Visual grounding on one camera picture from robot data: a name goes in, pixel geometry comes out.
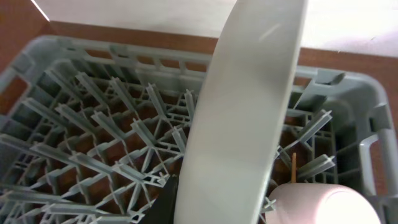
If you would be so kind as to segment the light grey round plate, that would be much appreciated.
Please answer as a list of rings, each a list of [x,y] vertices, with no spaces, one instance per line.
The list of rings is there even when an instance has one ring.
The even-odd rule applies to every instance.
[[[294,82],[305,0],[237,1],[202,85],[175,223],[256,223]]]

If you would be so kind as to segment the wooden chopstick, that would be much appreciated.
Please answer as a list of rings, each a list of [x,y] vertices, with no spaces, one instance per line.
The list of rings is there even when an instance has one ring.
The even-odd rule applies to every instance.
[[[291,172],[291,183],[297,181],[297,153],[292,154],[292,172]]]

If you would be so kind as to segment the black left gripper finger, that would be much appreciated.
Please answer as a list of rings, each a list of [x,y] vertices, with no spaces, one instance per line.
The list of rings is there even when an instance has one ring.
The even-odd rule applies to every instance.
[[[179,177],[171,176],[146,215],[147,224],[173,224]]]

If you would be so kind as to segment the pink plastic cup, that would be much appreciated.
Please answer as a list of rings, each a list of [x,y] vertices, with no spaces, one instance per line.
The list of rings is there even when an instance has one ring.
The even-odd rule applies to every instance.
[[[267,223],[380,223],[373,206],[357,191],[336,184],[283,184],[269,199],[274,210],[265,213]]]

